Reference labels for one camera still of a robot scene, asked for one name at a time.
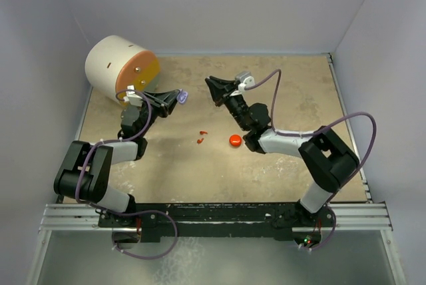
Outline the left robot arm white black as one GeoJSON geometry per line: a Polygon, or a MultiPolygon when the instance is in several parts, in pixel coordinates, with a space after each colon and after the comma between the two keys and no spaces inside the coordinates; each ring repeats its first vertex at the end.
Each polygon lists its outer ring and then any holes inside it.
{"type": "Polygon", "coordinates": [[[134,224],[134,197],[109,184],[110,168],[144,156],[148,145],[145,134],[158,117],[166,118],[173,112],[181,92],[150,93],[131,85],[119,90],[115,98],[125,107],[117,138],[96,143],[73,141],[55,178],[55,193],[109,211],[121,226],[134,224]]]}

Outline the purple earbud charging case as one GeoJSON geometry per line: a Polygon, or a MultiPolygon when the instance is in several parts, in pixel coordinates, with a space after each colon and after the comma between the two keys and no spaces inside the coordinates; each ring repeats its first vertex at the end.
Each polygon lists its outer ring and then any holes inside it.
{"type": "Polygon", "coordinates": [[[183,105],[186,103],[187,99],[188,99],[188,92],[183,89],[180,89],[179,95],[177,96],[177,101],[181,105],[183,105]]]}

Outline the orange earbud charging case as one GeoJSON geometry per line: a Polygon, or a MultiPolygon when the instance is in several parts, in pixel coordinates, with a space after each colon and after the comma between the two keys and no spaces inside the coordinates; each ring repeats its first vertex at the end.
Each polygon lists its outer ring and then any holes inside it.
{"type": "Polygon", "coordinates": [[[232,147],[239,147],[242,144],[242,137],[240,135],[231,135],[229,143],[232,147]]]}

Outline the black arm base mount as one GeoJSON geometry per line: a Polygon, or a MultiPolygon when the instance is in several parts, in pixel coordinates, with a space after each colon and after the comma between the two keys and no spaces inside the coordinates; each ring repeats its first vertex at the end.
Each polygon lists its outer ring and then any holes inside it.
{"type": "Polygon", "coordinates": [[[99,227],[133,229],[141,242],[163,237],[321,240],[320,229],[336,224],[328,206],[311,214],[297,202],[138,203],[136,215],[98,211],[99,227]]]}

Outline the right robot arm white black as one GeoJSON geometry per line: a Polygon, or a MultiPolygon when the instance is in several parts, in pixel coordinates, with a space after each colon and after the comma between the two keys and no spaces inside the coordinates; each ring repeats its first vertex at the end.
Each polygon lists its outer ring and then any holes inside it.
{"type": "Polygon", "coordinates": [[[284,154],[302,159],[314,182],[300,198],[296,209],[297,221],[311,226],[320,217],[319,210],[349,180],[360,164],[359,158],[332,130],[297,133],[274,131],[267,105],[248,105],[239,91],[245,84],[239,79],[227,81],[205,78],[214,104],[224,105],[241,130],[248,149],[260,154],[284,154]]]}

